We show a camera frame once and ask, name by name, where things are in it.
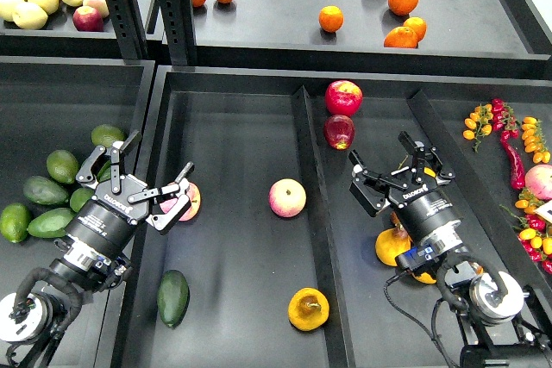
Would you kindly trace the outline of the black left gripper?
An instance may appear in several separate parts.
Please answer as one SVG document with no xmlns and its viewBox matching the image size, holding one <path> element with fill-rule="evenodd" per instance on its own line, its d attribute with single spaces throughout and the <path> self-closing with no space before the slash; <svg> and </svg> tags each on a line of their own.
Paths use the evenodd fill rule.
<svg viewBox="0 0 552 368">
<path fill-rule="evenodd" d="M 115 259 L 129 243 L 138 225 L 146 222 L 159 234 L 167 234 L 191 207 L 189 176 L 195 165 L 189 161 L 169 184 L 148 189 L 138 178 L 124 173 L 124 159 L 141 141 L 134 130 L 125 141 L 110 147 L 98 145 L 83 162 L 76 181 L 96 190 L 66 226 L 66 234 L 85 243 L 104 257 Z M 110 184 L 99 183 L 97 174 L 110 162 Z"/>
</svg>

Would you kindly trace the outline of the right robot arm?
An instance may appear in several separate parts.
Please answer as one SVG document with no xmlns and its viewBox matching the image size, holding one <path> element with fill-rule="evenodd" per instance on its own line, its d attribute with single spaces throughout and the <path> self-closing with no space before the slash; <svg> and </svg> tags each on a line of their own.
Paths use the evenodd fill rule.
<svg viewBox="0 0 552 368">
<path fill-rule="evenodd" d="M 391 209 L 412 241 L 396 255 L 398 269 L 385 286 L 407 275 L 427 273 L 435 279 L 441 296 L 434 307 L 446 303 L 458 321 L 460 367 L 549 367 L 550 329 L 522 316 L 536 292 L 472 252 L 458 235 L 461 217 L 442 191 L 455 173 L 436 148 L 406 132 L 398 140 L 409 163 L 393 172 L 371 171 L 356 151 L 348 155 L 349 189 L 356 200 L 372 217 Z"/>
</svg>

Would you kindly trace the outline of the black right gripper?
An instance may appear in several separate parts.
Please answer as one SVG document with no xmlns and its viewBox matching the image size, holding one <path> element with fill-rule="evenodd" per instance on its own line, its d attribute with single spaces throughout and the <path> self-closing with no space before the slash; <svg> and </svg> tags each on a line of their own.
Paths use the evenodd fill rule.
<svg viewBox="0 0 552 368">
<path fill-rule="evenodd" d="M 455 179 L 455 171 L 442 161 L 436 147 L 414 141 L 405 131 L 398 140 L 411 156 L 411 166 L 398 174 L 401 189 L 392 187 L 386 192 L 380 175 L 368 170 L 360 155 L 352 150 L 348 155 L 353 165 L 351 194 L 370 216 L 377 216 L 391 204 L 416 246 L 430 246 L 435 252 L 458 247 L 461 238 L 456 228 L 461 218 L 439 188 Z M 425 167 L 432 169 L 436 177 L 424 173 Z"/>
</svg>

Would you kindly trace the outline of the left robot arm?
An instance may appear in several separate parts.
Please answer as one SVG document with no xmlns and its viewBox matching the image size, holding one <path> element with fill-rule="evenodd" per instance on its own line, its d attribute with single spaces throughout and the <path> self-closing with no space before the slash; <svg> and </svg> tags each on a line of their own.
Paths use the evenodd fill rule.
<svg viewBox="0 0 552 368">
<path fill-rule="evenodd" d="M 148 223 L 166 234 L 191 207 L 192 162 L 160 188 L 125 173 L 124 158 L 140 141 L 134 131 L 125 141 L 92 151 L 76 180 L 93 194 L 60 239 L 62 258 L 34 268 L 2 299 L 1 340 L 9 345 L 9 367 L 49 366 L 85 294 L 114 289 L 128 276 L 132 265 L 123 250 L 139 226 Z"/>
</svg>

